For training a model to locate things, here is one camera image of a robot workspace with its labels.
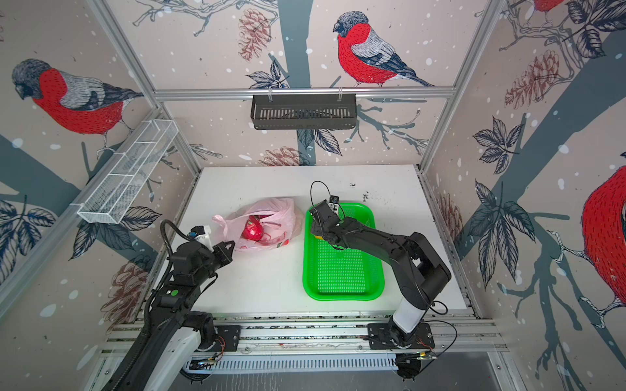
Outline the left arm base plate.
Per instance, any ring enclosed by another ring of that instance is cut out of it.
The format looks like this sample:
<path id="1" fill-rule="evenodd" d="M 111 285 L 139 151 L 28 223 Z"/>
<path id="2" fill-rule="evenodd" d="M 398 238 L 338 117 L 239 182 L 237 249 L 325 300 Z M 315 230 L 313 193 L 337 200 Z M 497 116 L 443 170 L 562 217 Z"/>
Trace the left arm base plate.
<path id="1" fill-rule="evenodd" d="M 241 340 L 241 326 L 225 325 L 203 327 L 200 330 L 201 343 L 198 352 L 236 352 Z"/>

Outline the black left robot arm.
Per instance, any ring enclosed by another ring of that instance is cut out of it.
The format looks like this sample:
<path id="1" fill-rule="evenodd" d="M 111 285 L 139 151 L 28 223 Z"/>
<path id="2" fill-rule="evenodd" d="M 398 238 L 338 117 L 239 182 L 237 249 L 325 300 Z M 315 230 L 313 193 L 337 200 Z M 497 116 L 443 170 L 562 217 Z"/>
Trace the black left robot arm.
<path id="1" fill-rule="evenodd" d="M 195 311 L 202 285 L 215 282 L 217 271 L 232 262 L 235 243 L 208 249 L 197 241 L 171 254 L 171 271 L 146 305 L 144 326 L 104 390 L 168 390 L 196 351 L 200 367 L 217 364 L 237 351 L 240 326 L 217 326 L 213 314 Z"/>

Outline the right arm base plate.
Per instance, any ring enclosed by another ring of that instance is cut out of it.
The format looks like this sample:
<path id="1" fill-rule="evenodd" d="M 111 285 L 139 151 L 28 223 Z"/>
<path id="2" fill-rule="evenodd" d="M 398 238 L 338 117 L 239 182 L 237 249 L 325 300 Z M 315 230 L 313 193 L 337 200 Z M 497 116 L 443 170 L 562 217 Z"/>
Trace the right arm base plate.
<path id="1" fill-rule="evenodd" d="M 369 324 L 364 337 L 371 350 L 433 350 L 435 342 L 430 326 L 420 322 L 412 332 L 404 332 L 393 321 Z"/>

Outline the pink plastic bag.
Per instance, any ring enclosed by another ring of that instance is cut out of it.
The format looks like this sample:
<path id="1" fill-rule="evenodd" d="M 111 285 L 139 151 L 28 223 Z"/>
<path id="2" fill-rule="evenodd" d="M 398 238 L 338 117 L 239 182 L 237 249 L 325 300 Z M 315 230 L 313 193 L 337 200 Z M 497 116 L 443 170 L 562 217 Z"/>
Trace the pink plastic bag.
<path id="1" fill-rule="evenodd" d="M 241 237 L 250 215 L 258 216 L 264 229 L 264 236 L 259 242 Z M 216 241 L 232 240 L 235 242 L 236 252 L 258 253 L 288 245 L 301 233 L 304 217 L 292 198 L 266 198 L 232 213 L 227 218 L 215 215 L 212 221 L 218 225 Z"/>

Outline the green plastic perforated basket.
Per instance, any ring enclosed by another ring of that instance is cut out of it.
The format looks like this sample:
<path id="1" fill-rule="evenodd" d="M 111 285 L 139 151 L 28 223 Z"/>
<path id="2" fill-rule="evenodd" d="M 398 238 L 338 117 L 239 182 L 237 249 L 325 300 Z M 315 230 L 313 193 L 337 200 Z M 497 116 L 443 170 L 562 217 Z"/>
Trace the green plastic perforated basket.
<path id="1" fill-rule="evenodd" d="M 316 301 L 372 301 L 385 288 L 382 262 L 355 249 L 334 249 L 311 234 L 313 217 L 305 220 L 303 288 Z"/>

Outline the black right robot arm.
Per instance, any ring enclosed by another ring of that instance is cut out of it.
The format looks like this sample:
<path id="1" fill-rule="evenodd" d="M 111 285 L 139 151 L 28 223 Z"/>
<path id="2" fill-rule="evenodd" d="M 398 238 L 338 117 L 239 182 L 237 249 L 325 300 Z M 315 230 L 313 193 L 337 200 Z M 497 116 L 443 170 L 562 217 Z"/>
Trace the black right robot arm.
<path id="1" fill-rule="evenodd" d="M 407 349 L 418 342 L 420 323 L 452 279 L 448 266 L 423 234 L 399 236 L 340 218 L 327 201 L 309 211 L 311 231 L 339 249 L 354 249 L 387 263 L 403 296 L 381 337 L 381 344 Z"/>

